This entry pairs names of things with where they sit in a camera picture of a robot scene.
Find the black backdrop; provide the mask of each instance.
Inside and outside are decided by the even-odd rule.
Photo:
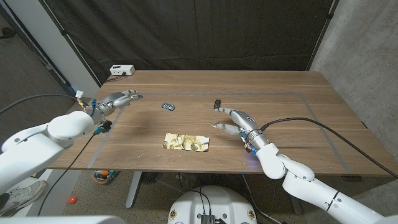
[[[47,0],[101,83],[137,70],[305,70],[332,0]]]

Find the shoe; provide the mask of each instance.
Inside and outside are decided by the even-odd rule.
[[[9,213],[11,210],[19,210],[30,205],[44,191],[45,185],[45,181],[40,180],[23,189],[16,188],[10,190],[7,192],[10,197],[3,208],[0,209],[0,215]]]

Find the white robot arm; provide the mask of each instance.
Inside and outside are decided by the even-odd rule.
[[[116,108],[121,109],[131,101],[141,99],[138,93],[134,90],[113,93],[101,103],[86,107],[87,113],[74,111],[11,136],[1,148],[0,173],[12,175],[0,182],[0,194],[49,166],[76,138],[91,135],[96,124],[98,129],[110,128],[106,117]]]
[[[278,148],[268,141],[254,119],[245,112],[230,108],[215,110],[229,114],[239,127],[226,127],[219,123],[213,123],[212,126],[224,129],[229,134],[241,133],[245,148],[249,152],[256,152],[266,176],[271,179],[281,179],[285,176],[283,188],[289,194],[323,209],[340,223],[377,223],[385,219],[365,205],[316,179],[313,171],[306,165],[279,154]]]

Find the gold foil wrapper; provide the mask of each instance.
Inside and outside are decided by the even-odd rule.
[[[209,138],[204,136],[167,133],[164,138],[163,148],[206,152],[209,151]]]

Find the wooden table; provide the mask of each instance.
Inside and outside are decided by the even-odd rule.
[[[288,117],[312,118],[338,131],[378,162],[398,172],[398,165],[319,72],[136,71],[109,82],[96,94],[140,90],[144,98],[108,119],[109,133],[95,136],[72,169],[166,172],[263,173],[239,136],[211,127],[232,124],[213,110],[222,107],[250,114],[262,126]],[[167,111],[162,103],[175,105]],[[166,133],[210,138],[208,152],[162,148]],[[280,152],[321,175],[388,175],[332,133],[304,121],[274,124],[264,133]],[[89,136],[80,138],[50,167],[65,169]]]

